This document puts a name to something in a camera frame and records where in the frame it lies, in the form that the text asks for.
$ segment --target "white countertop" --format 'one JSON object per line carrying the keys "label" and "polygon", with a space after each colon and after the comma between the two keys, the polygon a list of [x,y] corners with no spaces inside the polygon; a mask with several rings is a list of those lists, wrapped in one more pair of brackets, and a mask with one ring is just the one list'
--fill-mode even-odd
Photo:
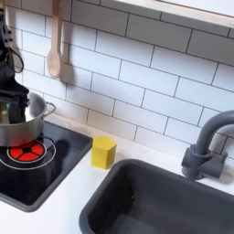
{"label": "white countertop", "polygon": [[[51,115],[47,120],[89,136],[108,134],[117,143],[116,162],[126,158],[141,159],[181,175],[181,158],[160,153],[57,115]],[[108,172],[109,170],[90,166],[90,152],[88,152],[39,210],[25,213],[0,202],[1,233],[80,234],[80,212]],[[201,183],[234,195],[233,177],[224,175],[219,181],[205,178]]]}

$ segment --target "pot rim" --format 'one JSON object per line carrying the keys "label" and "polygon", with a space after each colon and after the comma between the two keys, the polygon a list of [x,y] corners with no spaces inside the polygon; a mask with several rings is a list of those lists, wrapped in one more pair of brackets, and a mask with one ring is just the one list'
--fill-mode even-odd
{"label": "pot rim", "polygon": [[28,95],[29,95],[29,97],[30,96],[37,96],[37,98],[41,99],[44,102],[45,107],[44,107],[44,110],[42,111],[42,113],[40,113],[36,118],[34,118],[34,119],[30,120],[30,121],[27,121],[27,122],[20,122],[20,123],[13,123],[13,124],[0,123],[1,127],[14,127],[14,126],[22,125],[22,124],[29,124],[29,123],[33,122],[35,119],[41,118],[44,115],[44,113],[47,111],[46,101],[40,95],[38,95],[38,94],[36,94],[34,92],[30,92]]}

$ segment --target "stovetop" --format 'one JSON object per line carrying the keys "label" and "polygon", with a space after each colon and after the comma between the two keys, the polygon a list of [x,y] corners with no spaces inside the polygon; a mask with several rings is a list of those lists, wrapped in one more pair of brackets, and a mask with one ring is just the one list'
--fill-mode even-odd
{"label": "stovetop", "polygon": [[91,144],[88,136],[45,122],[34,142],[0,148],[0,200],[26,212],[37,210]]}

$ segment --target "burner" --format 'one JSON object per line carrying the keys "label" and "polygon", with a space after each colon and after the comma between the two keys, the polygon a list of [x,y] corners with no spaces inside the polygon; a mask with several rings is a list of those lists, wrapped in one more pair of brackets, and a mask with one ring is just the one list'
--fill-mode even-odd
{"label": "burner", "polygon": [[6,154],[1,156],[0,162],[16,170],[33,170],[49,164],[55,154],[53,141],[41,135],[34,142],[9,147]]}
{"label": "burner", "polygon": [[18,147],[10,147],[7,155],[15,162],[28,164],[41,160],[47,153],[47,149],[40,141],[23,144]]}

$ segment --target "pot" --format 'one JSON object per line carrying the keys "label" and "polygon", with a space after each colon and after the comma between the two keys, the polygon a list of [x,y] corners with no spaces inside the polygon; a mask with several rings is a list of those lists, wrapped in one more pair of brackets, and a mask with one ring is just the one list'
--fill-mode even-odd
{"label": "pot", "polygon": [[[35,93],[29,93],[29,105],[26,107],[26,120],[21,123],[7,123],[5,103],[0,103],[0,147],[19,146],[36,140],[44,128],[44,118],[56,110],[53,103],[45,102]],[[52,110],[47,112],[48,105]]]}

